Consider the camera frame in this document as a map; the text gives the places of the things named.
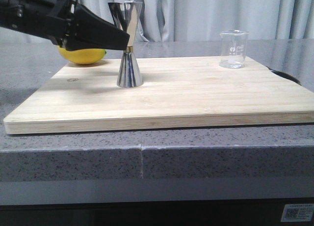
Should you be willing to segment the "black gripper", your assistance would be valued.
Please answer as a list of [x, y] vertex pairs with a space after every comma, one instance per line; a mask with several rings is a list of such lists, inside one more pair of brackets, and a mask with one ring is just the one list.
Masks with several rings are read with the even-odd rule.
[[0, 26], [48, 39], [68, 51], [124, 50], [130, 38], [78, 0], [0, 0]]

